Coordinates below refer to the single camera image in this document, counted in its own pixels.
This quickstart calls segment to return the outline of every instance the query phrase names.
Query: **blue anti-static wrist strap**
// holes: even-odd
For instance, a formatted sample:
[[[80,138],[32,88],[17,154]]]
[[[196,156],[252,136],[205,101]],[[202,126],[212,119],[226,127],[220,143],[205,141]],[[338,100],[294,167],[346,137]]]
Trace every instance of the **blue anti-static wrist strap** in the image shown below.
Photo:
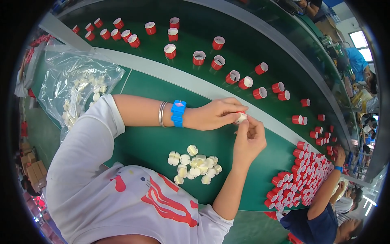
[[[173,113],[171,120],[175,127],[183,127],[183,114],[186,109],[187,103],[184,101],[175,100],[173,106],[171,108],[171,112]]]
[[[341,166],[335,166],[335,169],[340,170],[340,172],[342,173],[342,167]]]

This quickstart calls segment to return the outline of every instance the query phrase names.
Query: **plastic bag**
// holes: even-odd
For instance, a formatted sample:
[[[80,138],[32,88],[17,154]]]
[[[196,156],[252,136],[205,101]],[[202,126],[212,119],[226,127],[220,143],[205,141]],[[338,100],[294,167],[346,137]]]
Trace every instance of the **plastic bag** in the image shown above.
[[[125,71],[99,53],[77,51],[53,38],[47,43],[45,62],[48,70],[38,99],[60,123],[62,143],[90,107],[85,107],[87,100],[93,97],[96,102],[111,93]]]

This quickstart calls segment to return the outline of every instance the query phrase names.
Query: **shirt sleeve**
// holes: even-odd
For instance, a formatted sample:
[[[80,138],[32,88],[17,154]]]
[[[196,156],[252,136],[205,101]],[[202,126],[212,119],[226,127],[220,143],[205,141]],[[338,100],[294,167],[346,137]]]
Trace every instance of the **shirt sleeve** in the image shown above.
[[[199,210],[199,243],[221,244],[233,225],[233,220],[226,220],[214,211],[210,204]]]
[[[99,166],[112,156],[114,138],[124,130],[114,99],[102,96],[77,120],[55,154],[47,175],[47,197],[69,199],[96,178]]]

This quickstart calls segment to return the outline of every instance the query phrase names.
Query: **bracelet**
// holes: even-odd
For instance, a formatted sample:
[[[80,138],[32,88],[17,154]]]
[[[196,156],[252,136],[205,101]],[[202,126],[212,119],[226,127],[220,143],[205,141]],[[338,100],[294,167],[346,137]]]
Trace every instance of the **bracelet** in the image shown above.
[[[160,123],[160,126],[162,126],[162,127],[164,127],[165,128],[165,126],[164,126],[164,124],[163,124],[163,115],[164,115],[164,108],[165,108],[165,106],[167,105],[167,101],[163,101],[163,102],[161,102],[161,104],[160,104],[160,108],[159,108],[159,110],[158,110],[158,121],[159,121],[159,123]]]

